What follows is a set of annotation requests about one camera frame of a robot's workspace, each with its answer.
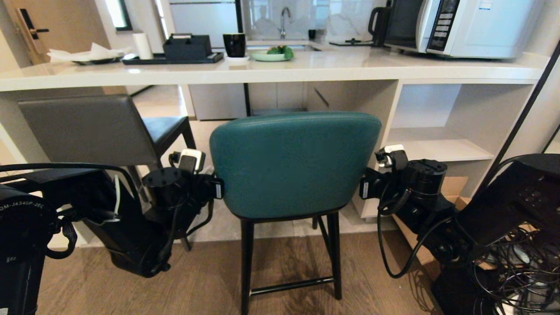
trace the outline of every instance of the green vegetable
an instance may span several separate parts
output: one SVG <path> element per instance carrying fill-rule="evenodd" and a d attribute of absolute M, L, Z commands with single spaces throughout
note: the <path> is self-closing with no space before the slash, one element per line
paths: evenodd
<path fill-rule="evenodd" d="M 279 55 L 279 54 L 284 54 L 285 59 L 293 58 L 293 50 L 288 46 L 270 47 L 267 51 L 267 55 Z"/>

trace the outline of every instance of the cardboard box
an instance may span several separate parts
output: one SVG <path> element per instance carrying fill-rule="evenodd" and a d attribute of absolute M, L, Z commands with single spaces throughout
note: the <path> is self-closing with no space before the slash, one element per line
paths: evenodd
<path fill-rule="evenodd" d="M 470 202 L 471 198 L 461 197 L 461 191 L 469 178 L 468 177 L 446 177 L 441 187 L 441 193 L 447 200 L 453 202 L 457 209 L 464 209 Z M 414 248 L 418 243 L 416 241 L 417 235 L 412 233 L 410 229 L 396 216 L 393 215 L 396 223 L 399 225 L 400 230 L 403 232 L 411 248 Z M 440 263 L 430 253 L 430 251 L 422 246 L 417 253 L 417 258 L 420 264 L 424 266 L 430 278 L 435 281 L 440 275 Z"/>

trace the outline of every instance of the green plate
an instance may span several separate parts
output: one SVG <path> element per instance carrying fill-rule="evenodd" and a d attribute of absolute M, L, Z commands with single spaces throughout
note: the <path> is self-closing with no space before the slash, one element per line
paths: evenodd
<path fill-rule="evenodd" d="M 267 50 L 259 50 L 254 53 L 251 53 L 251 58 L 256 61 L 286 61 L 290 60 L 291 58 L 284 58 L 284 54 L 274 54 L 274 55 L 267 55 Z"/>

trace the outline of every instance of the gray chair backrest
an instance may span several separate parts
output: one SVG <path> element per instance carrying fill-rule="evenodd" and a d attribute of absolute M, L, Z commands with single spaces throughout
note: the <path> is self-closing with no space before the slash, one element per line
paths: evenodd
<path fill-rule="evenodd" d="M 154 144 L 128 95 L 20 101 L 19 107 L 51 162 L 146 165 Z"/>

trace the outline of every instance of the teal chair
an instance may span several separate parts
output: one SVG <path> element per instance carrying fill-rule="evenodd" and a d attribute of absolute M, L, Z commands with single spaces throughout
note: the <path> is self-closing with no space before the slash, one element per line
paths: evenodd
<path fill-rule="evenodd" d="M 224 201 L 241 219 L 242 315 L 250 296 L 316 284 L 333 282 L 342 299 L 338 211 L 355 193 L 380 130 L 377 118 L 349 112 L 249 117 L 214 130 L 210 149 Z M 321 227 L 333 276 L 251 289 L 254 224 L 310 217 Z"/>

